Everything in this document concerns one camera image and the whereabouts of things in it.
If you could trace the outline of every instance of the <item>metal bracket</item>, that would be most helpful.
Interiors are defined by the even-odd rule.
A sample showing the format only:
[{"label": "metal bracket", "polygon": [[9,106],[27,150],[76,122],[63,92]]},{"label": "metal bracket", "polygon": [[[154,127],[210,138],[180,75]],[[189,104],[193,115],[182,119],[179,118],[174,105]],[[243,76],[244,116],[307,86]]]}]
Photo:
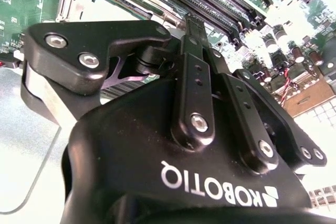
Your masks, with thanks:
[{"label": "metal bracket", "polygon": [[[170,39],[163,26],[150,20],[37,24],[27,30],[25,55],[39,75],[72,92],[90,95],[101,89],[106,77],[104,87],[145,78],[127,68],[132,63],[125,63],[136,60],[137,48],[164,47]],[[83,64],[82,55],[95,63]]]},{"label": "metal bracket", "polygon": [[252,98],[256,101],[260,117],[275,133],[275,146],[279,155],[289,167],[296,171],[305,165],[325,166],[327,158],[324,152],[294,122],[293,118],[246,70],[236,70],[234,76],[243,80]]},{"label": "metal bracket", "polygon": [[264,174],[277,168],[278,154],[267,134],[245,84],[228,74],[217,75],[226,113],[236,135],[240,157],[254,172]]},{"label": "metal bracket", "polygon": [[209,65],[203,61],[208,47],[204,24],[186,17],[187,35],[182,38],[177,73],[172,135],[189,151],[199,151],[215,137]]}]

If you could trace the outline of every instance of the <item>red wire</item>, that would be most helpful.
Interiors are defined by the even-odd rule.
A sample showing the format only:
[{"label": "red wire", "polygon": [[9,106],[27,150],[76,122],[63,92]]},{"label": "red wire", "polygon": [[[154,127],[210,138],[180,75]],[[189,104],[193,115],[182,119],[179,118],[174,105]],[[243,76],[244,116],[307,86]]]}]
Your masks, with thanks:
[{"label": "red wire", "polygon": [[283,95],[281,97],[281,102],[280,102],[281,106],[284,106],[284,103],[285,103],[285,100],[286,100],[286,96],[287,96],[287,93],[288,93],[288,90],[289,90],[290,78],[289,78],[289,75],[288,75],[288,71],[289,71],[289,69],[286,68],[285,69],[285,74],[284,74],[284,76],[286,78],[285,91],[284,91],[284,93],[283,93]]}]

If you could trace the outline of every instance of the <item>white tile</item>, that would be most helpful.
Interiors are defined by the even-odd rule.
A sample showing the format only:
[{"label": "white tile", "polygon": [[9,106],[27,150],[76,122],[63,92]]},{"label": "white tile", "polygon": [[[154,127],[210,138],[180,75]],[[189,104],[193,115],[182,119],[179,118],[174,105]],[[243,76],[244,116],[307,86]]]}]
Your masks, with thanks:
[{"label": "white tile", "polygon": [[325,113],[322,113],[322,114],[318,115],[318,118],[319,118],[321,121],[324,121],[324,120],[328,119],[327,114],[325,114]]},{"label": "white tile", "polygon": [[336,112],[335,112],[334,109],[331,109],[331,110],[328,110],[328,111],[326,112],[326,114],[327,114],[327,116],[328,116],[329,118],[331,118],[331,117],[333,117],[334,115],[336,115]]},{"label": "white tile", "polygon": [[316,114],[318,115],[318,114],[323,113],[323,112],[324,112],[324,109],[323,109],[321,106],[318,106],[318,107],[315,108],[315,112],[316,112]]},{"label": "white tile", "polygon": [[326,104],[322,105],[322,107],[324,108],[324,110],[329,110],[332,108],[332,105],[330,102],[327,102]]},{"label": "white tile", "polygon": [[332,124],[336,124],[336,116],[329,119]]},{"label": "white tile", "polygon": [[333,106],[336,106],[336,98],[332,99],[330,102]]},{"label": "white tile", "polygon": [[316,113],[315,113],[315,111],[314,111],[314,110],[312,110],[312,111],[309,111],[307,114],[308,114],[308,115],[310,115],[310,116],[315,116],[315,115],[316,115]]}]

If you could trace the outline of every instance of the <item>silver screw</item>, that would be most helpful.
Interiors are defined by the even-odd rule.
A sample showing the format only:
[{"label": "silver screw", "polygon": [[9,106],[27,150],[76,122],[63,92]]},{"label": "silver screw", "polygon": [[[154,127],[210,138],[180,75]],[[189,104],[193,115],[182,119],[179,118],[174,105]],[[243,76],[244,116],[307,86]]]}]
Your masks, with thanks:
[{"label": "silver screw", "polygon": [[307,159],[311,159],[311,154],[310,152],[308,152],[308,150],[304,147],[301,147],[302,153],[303,155],[307,158]]},{"label": "silver screw", "polygon": [[260,140],[259,141],[259,147],[261,149],[261,151],[268,157],[273,157],[274,156],[274,152],[272,147],[265,142],[264,140]]},{"label": "silver screw", "polygon": [[249,75],[247,72],[243,72],[243,76],[244,76],[247,80],[250,79],[250,75]]},{"label": "silver screw", "polygon": [[96,56],[92,54],[81,54],[79,56],[79,62],[87,68],[96,68],[99,66],[99,60]]},{"label": "silver screw", "polygon": [[322,155],[322,153],[318,150],[318,149],[313,149],[314,150],[314,154],[315,154],[315,156],[318,158],[318,159],[320,159],[320,160],[323,160],[323,155]]},{"label": "silver screw", "polygon": [[189,40],[192,44],[197,45],[197,41],[194,38],[190,37]]},{"label": "silver screw", "polygon": [[56,35],[56,34],[48,35],[45,38],[45,41],[49,46],[55,47],[55,48],[65,48],[68,44],[67,41],[63,37]]},{"label": "silver screw", "polygon": [[160,34],[162,34],[162,35],[167,34],[166,30],[163,29],[163,27],[161,27],[161,26],[158,26],[158,27],[156,28],[156,30],[157,30]]},{"label": "silver screw", "polygon": [[206,132],[208,129],[208,124],[206,123],[205,119],[197,114],[191,116],[191,124],[199,132]]},{"label": "silver screw", "polygon": [[218,57],[218,58],[220,58],[220,57],[222,56],[221,53],[218,52],[218,51],[214,51],[214,55],[215,55],[216,57]]}]

